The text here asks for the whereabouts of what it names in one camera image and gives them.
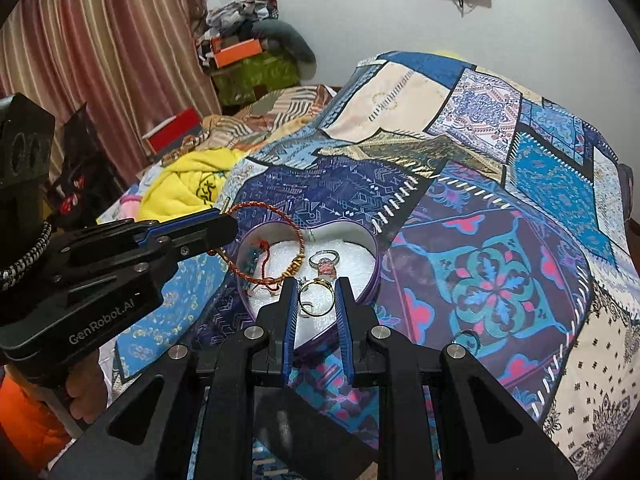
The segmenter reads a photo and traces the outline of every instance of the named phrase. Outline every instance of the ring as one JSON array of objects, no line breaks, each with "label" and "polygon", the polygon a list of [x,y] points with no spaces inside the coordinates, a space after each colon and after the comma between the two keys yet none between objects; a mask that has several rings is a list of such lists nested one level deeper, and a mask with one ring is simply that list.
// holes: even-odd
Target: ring
[{"label": "ring", "polygon": [[480,351],[480,346],[481,346],[480,336],[478,335],[478,332],[476,332],[475,330],[462,330],[462,331],[458,332],[453,337],[451,342],[455,343],[456,339],[458,339],[461,335],[468,335],[469,337],[472,337],[473,339],[476,340],[476,351],[475,352],[472,352],[471,349],[469,347],[467,347],[466,345],[462,345],[462,346],[465,347],[470,352],[472,352],[471,355],[473,355],[473,356],[478,355],[478,352]]},{"label": "ring", "polygon": [[332,251],[330,249],[327,249],[327,250],[324,250],[324,251],[318,251],[316,254],[313,254],[312,256],[309,257],[309,267],[311,267],[312,269],[318,270],[320,262],[315,263],[315,261],[313,261],[313,257],[314,256],[318,256],[318,254],[332,254],[334,256],[333,260],[329,260],[328,258],[323,258],[323,260],[324,259],[329,260],[329,263],[331,263],[334,267],[340,261],[340,254],[338,254],[338,251]]},{"label": "ring", "polygon": [[[322,314],[315,314],[313,312],[309,312],[305,308],[305,305],[313,306],[313,304],[311,302],[309,302],[309,301],[302,301],[302,293],[305,291],[306,288],[308,288],[311,285],[324,286],[324,288],[331,293],[331,298],[332,298],[331,306],[327,309],[327,311],[323,312]],[[311,317],[326,316],[329,312],[331,312],[332,308],[335,306],[334,288],[331,286],[331,283],[329,283],[327,280],[323,280],[322,278],[315,278],[315,279],[311,280],[310,282],[306,282],[303,286],[300,287],[300,290],[298,291],[298,303],[300,304],[300,310],[302,312],[304,312],[305,314],[307,314],[308,316],[311,316]]]},{"label": "ring", "polygon": [[308,318],[309,314],[308,314],[308,310],[305,308],[306,306],[314,306],[313,303],[311,303],[310,301],[303,301],[302,303],[300,303],[300,317],[305,317]]}]

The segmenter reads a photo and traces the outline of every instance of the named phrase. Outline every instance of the blue gripper pad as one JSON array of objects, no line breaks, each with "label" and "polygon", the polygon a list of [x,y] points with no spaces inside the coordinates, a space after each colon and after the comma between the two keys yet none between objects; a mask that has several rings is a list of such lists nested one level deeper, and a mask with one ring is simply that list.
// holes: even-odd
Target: blue gripper pad
[{"label": "blue gripper pad", "polygon": [[294,280],[287,311],[287,327],[282,341],[282,380],[289,382],[291,367],[293,366],[293,345],[296,341],[296,326],[298,324],[298,280]]},{"label": "blue gripper pad", "polygon": [[338,325],[338,336],[340,337],[342,368],[344,369],[344,374],[347,376],[347,382],[349,384],[353,384],[355,377],[355,370],[353,367],[353,343],[340,280],[335,282],[335,320]]}]

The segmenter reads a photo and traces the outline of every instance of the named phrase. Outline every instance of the metal screw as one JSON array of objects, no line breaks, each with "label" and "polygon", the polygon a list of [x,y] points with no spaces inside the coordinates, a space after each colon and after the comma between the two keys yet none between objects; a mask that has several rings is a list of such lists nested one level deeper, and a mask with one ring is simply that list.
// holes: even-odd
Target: metal screw
[{"label": "metal screw", "polygon": [[458,343],[447,346],[447,354],[454,359],[462,359],[466,355],[466,349]]},{"label": "metal screw", "polygon": [[187,355],[187,347],[185,345],[174,345],[169,348],[168,354],[171,359],[182,359],[185,355]]},{"label": "metal screw", "polygon": [[391,330],[383,325],[376,325],[371,329],[371,335],[376,339],[386,339],[391,335]]},{"label": "metal screw", "polygon": [[261,326],[250,326],[244,331],[244,336],[248,339],[260,339],[264,335]]}]

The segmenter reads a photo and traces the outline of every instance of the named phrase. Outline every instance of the human hand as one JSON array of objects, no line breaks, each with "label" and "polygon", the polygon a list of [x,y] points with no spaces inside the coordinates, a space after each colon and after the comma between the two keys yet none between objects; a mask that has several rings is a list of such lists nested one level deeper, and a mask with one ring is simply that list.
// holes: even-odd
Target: human hand
[{"label": "human hand", "polygon": [[[98,364],[100,351],[96,350],[69,369],[65,388],[73,398],[69,413],[76,420],[83,418],[91,424],[107,407],[107,385],[104,374]],[[4,367],[6,373],[28,395],[39,399],[38,387],[29,383],[12,365]]]}]

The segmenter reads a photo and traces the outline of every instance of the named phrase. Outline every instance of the ring with pink gem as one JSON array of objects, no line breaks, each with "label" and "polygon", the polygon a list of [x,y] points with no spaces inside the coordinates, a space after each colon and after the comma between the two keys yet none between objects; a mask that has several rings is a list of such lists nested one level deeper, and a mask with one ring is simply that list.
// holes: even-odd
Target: ring with pink gem
[{"label": "ring with pink gem", "polygon": [[[331,255],[333,258],[327,258],[324,256],[325,254]],[[315,262],[314,258],[316,256],[322,256],[322,258],[317,258],[317,261]],[[316,254],[313,254],[308,261],[309,267],[318,271],[318,276],[328,278],[331,281],[338,278],[338,272],[336,271],[335,266],[340,262],[340,254],[338,254],[337,251],[318,251]]]}]

